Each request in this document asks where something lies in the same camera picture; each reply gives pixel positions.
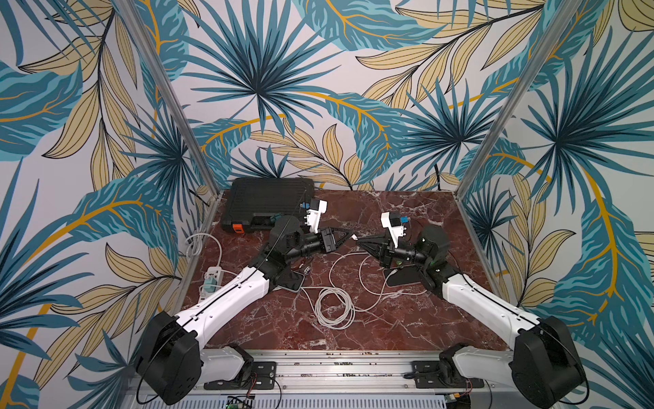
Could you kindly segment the phone with light case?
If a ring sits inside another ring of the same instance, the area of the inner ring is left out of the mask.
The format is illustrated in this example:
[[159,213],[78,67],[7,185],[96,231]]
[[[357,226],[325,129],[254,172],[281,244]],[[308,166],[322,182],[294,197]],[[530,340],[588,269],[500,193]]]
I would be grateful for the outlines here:
[[277,287],[283,290],[298,293],[298,291],[301,290],[305,279],[306,277],[303,274],[291,271],[287,274],[282,274],[279,277],[277,281]]

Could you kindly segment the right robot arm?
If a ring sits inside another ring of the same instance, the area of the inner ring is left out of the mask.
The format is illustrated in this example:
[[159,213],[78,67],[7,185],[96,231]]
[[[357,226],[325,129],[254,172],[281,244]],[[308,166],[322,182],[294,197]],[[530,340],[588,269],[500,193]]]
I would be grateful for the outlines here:
[[421,283],[434,296],[466,311],[508,346],[506,351],[456,344],[439,355],[439,367],[417,371],[418,378],[437,377],[455,385],[476,378],[517,390],[538,408],[564,403],[566,396],[589,380],[567,326],[550,316],[540,318],[499,298],[451,265],[450,241],[443,228],[428,225],[416,242],[403,240],[404,227],[360,237],[357,245],[384,268],[402,262],[409,283]]

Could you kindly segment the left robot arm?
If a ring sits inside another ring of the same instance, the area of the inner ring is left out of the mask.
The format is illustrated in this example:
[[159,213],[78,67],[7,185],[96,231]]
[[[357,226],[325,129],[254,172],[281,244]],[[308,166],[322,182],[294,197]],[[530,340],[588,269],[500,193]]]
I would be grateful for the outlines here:
[[296,217],[281,217],[268,242],[231,281],[176,315],[162,312],[150,320],[133,364],[141,382],[163,403],[174,405],[198,383],[247,380],[251,356],[240,347],[228,346],[216,358],[207,358],[203,350],[209,340],[275,289],[299,291],[304,277],[293,272],[294,261],[335,252],[353,235],[345,228],[308,232]]

